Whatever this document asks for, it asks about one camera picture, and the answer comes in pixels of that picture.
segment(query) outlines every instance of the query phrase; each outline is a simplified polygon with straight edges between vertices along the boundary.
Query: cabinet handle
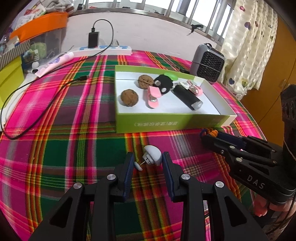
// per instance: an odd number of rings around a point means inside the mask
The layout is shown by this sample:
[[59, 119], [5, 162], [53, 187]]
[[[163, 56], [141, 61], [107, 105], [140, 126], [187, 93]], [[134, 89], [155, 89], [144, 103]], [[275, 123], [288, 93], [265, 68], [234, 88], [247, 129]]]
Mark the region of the cabinet handle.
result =
[[281, 89], [283, 89], [285, 87], [285, 85], [286, 85], [286, 79], [284, 79], [284, 80], [281, 81], [281, 83], [279, 84], [279, 87]]

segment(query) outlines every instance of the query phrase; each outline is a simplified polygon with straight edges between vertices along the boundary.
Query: pink tube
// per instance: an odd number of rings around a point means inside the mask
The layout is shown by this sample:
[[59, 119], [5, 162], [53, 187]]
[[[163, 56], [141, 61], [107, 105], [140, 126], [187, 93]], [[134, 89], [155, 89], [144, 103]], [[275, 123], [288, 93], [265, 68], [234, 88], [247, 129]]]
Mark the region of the pink tube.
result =
[[43, 75], [47, 74], [48, 72], [54, 70], [55, 68], [71, 61], [74, 58], [74, 53], [69, 52], [61, 57], [56, 58], [54, 61], [50, 62], [49, 64], [45, 65], [42, 69], [38, 70], [38, 72], [35, 73], [39, 78], [41, 78]]

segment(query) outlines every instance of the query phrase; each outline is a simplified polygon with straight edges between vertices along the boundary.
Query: plaid tablecloth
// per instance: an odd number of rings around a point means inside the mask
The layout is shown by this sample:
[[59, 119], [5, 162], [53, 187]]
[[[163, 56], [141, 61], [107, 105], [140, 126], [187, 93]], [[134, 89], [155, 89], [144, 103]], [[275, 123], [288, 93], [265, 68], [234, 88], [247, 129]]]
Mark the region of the plaid tablecloth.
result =
[[[191, 62], [143, 51], [133, 51], [132, 56], [85, 58], [33, 83], [7, 122], [7, 133], [17, 135], [33, 123], [66, 82], [89, 75], [87, 81], [68, 85], [25, 136], [11, 141], [2, 135], [0, 208], [23, 241], [71, 185], [96, 182], [123, 163], [128, 151], [140, 161], [142, 148], [148, 144], [169, 151], [185, 173], [202, 182], [223, 181], [247, 208], [252, 205], [252, 192], [230, 178], [229, 167], [220, 155], [201, 145], [200, 129], [133, 134], [115, 131], [115, 65], [188, 70]], [[219, 130], [263, 137], [241, 103], [221, 84], [213, 86], [237, 114], [230, 126]], [[172, 203], [168, 197], [162, 167], [134, 170], [129, 200], [115, 205], [117, 240], [177, 240], [181, 220], [182, 203]]]

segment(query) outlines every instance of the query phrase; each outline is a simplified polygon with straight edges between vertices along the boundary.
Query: green round object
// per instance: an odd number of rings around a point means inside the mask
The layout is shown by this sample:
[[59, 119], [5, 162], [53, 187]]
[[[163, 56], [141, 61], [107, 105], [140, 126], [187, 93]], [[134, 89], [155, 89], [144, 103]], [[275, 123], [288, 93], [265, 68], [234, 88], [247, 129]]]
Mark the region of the green round object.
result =
[[167, 77], [169, 77], [173, 81], [176, 81], [176, 80], [179, 79], [176, 75], [174, 75], [172, 73], [164, 73], [164, 75], [167, 76]]

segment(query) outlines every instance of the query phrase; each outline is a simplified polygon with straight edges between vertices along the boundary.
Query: gray fan heater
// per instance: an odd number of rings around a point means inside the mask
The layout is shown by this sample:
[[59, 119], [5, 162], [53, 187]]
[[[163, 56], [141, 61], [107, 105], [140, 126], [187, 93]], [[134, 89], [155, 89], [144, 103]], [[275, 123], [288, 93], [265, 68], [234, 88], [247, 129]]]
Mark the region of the gray fan heater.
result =
[[201, 44], [195, 51], [190, 74], [206, 79], [213, 84], [218, 80], [225, 62], [224, 55], [211, 44]]

